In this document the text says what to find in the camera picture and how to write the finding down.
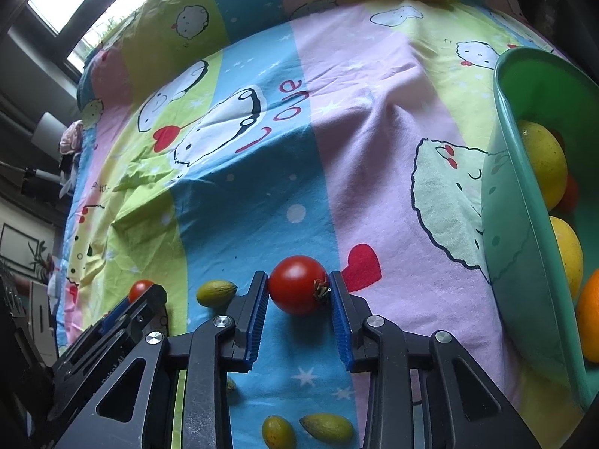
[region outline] green basket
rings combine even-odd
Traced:
[[[564,137],[580,196],[574,213],[563,219],[582,246],[584,285],[599,268],[599,88],[563,59],[530,48],[505,52],[493,84],[499,121],[484,161],[481,198],[493,293],[522,356],[570,387],[586,410],[599,391],[599,364],[582,357],[557,241],[516,120],[538,122]]]

